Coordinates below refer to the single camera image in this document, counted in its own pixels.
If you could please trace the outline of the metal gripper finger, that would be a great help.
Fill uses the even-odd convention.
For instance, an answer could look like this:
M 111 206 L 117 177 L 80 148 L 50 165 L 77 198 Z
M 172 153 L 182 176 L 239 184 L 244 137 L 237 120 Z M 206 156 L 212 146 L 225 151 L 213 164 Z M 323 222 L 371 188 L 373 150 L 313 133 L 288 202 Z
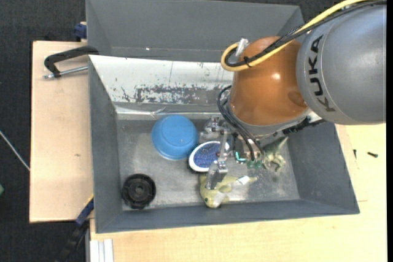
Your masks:
M 229 132 L 229 128 L 220 116 L 211 116 L 203 125 L 202 136 L 220 136 Z
M 227 175 L 228 169 L 224 160 L 213 161 L 206 175 L 205 189 L 213 190 Z

